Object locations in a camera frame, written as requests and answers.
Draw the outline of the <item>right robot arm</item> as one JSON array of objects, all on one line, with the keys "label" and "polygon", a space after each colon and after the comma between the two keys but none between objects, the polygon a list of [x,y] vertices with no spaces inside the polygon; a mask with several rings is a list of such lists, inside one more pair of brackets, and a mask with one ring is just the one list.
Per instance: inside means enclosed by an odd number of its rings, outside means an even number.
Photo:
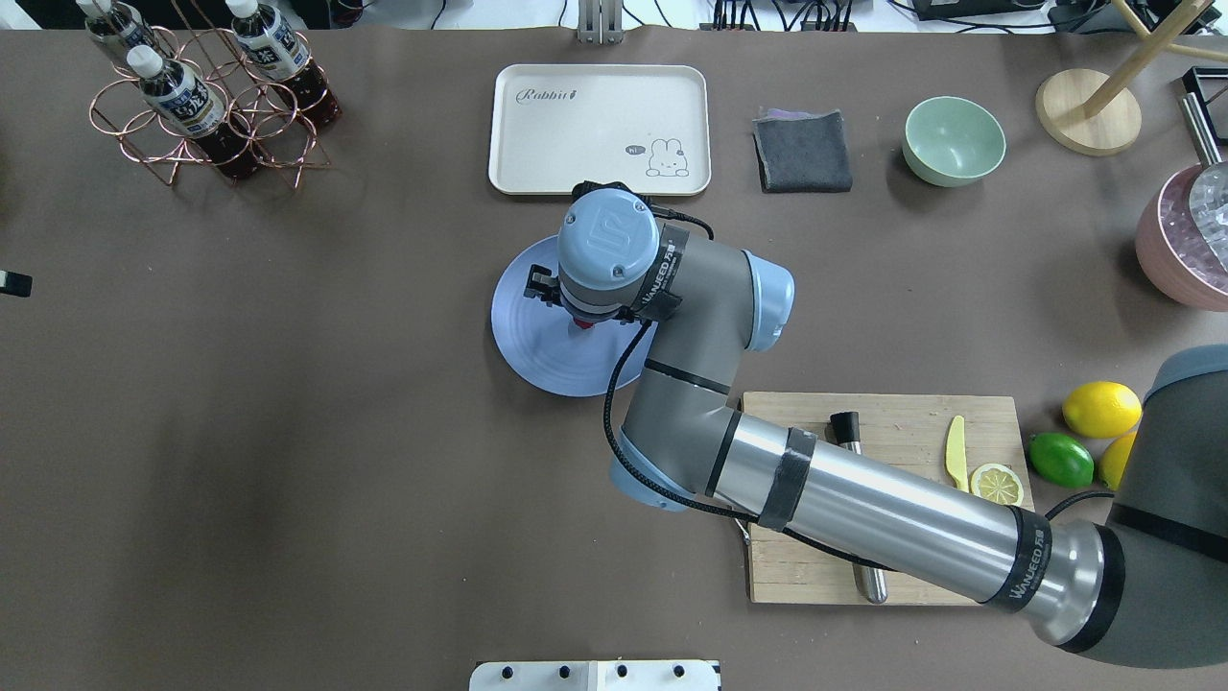
[{"label": "right robot arm", "polygon": [[1003,612],[1052,647],[1122,666],[1226,662],[1226,345],[1172,355],[1106,520],[1019,507],[729,407],[747,350],[776,342],[792,275],[670,225],[616,183],[581,183],[558,231],[558,284],[585,322],[656,326],[613,449],[642,500],[810,539]]}]

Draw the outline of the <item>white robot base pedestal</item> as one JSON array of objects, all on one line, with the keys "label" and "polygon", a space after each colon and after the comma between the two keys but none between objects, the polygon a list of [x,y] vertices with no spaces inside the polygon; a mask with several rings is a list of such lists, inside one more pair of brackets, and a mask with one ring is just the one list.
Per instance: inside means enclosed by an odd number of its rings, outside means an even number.
[{"label": "white robot base pedestal", "polygon": [[720,690],[720,662],[613,659],[488,662],[472,673],[469,690]]}]

